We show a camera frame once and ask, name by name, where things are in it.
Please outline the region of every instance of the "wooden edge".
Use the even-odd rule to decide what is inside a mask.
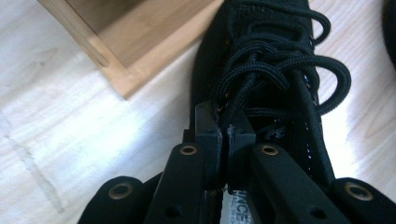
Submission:
[[[201,38],[222,2],[223,0],[213,0],[212,3],[166,37],[159,45],[128,66],[128,77],[118,78],[119,83],[117,85],[122,89],[122,92],[126,92],[124,97],[133,95],[141,88],[142,83],[149,82],[166,64],[172,62]]]
[[[118,80],[124,76],[130,77],[128,70],[96,35],[88,24],[65,0],[37,0],[55,17],[67,32],[81,45],[93,62],[109,79],[114,89],[124,98],[128,92],[123,92]]]
[[[127,68],[65,0],[37,0],[81,45],[109,79],[113,88],[128,99],[205,32],[223,0],[213,2]]]

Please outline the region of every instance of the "wooden floor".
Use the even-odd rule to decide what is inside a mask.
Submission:
[[[353,78],[346,100],[323,117],[334,171],[396,201],[396,72],[382,3],[310,2],[332,21],[317,54],[344,62]],[[108,179],[145,181],[163,169],[188,126],[198,45],[124,101],[36,1],[0,2],[0,42],[0,223],[76,223]],[[335,81],[320,73],[323,101]]]

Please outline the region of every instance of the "boot tongue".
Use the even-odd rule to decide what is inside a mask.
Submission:
[[[287,12],[273,10],[268,7],[247,5],[235,7],[239,9],[243,8],[243,10],[237,10],[240,13],[236,14],[233,20],[233,30],[236,32],[236,37],[251,33],[262,33],[289,41],[302,41],[303,39],[309,41],[309,35],[302,36],[302,30],[306,30],[306,32],[303,32],[305,34],[312,32],[310,19],[294,16]]]

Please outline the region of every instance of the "black shoelace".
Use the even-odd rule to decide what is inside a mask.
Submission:
[[[233,36],[233,19],[230,19],[229,31],[231,39],[234,40],[231,57],[225,64],[224,76],[219,79],[215,90],[216,102],[226,102],[218,106],[221,114],[219,127],[222,130],[228,128],[241,109],[245,110],[248,117],[294,119],[297,115],[287,110],[246,107],[247,98],[253,91],[269,84],[275,85],[281,91],[288,91],[290,88],[288,76],[304,76],[310,92],[317,92],[319,76],[316,67],[330,70],[337,79],[337,86],[331,97],[323,104],[316,105],[318,113],[324,115],[341,104],[351,84],[349,71],[335,59],[317,56],[313,52],[313,46],[321,43],[329,34],[331,28],[329,20],[324,15],[309,9],[300,10],[256,1],[245,1],[244,5],[269,7],[272,10],[318,21],[323,27],[323,32],[318,38],[312,39],[312,48],[309,48],[306,43],[291,41],[282,36],[250,32],[254,26],[268,25],[265,21],[257,21],[248,27],[247,34],[236,38]],[[300,34],[306,32],[304,27],[296,27],[282,21],[276,24],[272,22],[271,25]]]

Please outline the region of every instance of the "wooden furniture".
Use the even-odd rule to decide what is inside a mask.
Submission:
[[[198,40],[221,0],[38,0],[124,98]]]

